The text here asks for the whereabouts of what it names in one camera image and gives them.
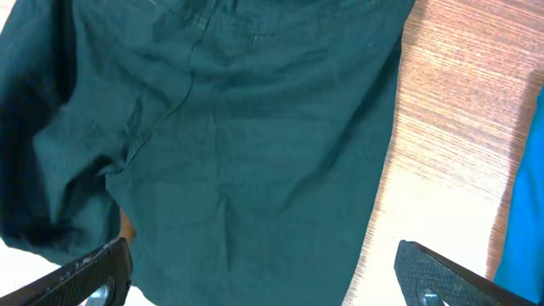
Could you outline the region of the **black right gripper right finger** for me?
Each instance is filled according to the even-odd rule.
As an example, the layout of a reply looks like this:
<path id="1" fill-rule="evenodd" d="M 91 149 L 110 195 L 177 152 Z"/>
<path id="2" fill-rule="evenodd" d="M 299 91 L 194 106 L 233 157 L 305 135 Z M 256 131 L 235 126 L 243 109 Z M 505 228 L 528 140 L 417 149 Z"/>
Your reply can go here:
<path id="1" fill-rule="evenodd" d="M 407 306 L 536 306 L 414 241 L 400 241 L 394 272 Z"/>

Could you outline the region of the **black shorts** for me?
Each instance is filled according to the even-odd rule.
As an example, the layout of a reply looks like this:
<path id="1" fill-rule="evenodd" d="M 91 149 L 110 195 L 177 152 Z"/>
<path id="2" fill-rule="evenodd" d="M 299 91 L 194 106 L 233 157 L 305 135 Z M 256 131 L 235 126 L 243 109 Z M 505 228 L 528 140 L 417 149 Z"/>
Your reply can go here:
<path id="1" fill-rule="evenodd" d="M 339 305 L 394 120 L 399 0 L 25 0 L 1 33 L 1 237 L 127 216 L 157 305 Z"/>

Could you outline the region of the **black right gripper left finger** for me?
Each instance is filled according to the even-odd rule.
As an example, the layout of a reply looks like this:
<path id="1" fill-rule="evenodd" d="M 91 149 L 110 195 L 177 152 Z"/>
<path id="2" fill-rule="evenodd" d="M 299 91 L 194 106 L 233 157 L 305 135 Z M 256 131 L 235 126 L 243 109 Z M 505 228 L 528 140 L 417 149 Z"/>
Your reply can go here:
<path id="1" fill-rule="evenodd" d="M 100 246 L 1 298 L 1 306 L 123 306 L 133 261 L 127 240 Z"/>

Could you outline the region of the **dark blue garment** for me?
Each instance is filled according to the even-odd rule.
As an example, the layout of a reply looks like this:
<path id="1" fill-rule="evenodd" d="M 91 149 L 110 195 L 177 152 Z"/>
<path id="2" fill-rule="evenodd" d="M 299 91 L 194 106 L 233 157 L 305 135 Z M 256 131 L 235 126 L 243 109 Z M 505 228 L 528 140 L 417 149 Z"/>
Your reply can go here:
<path id="1" fill-rule="evenodd" d="M 506 240 L 494 282 L 533 303 L 543 304 L 543 95 L 513 186 Z"/>

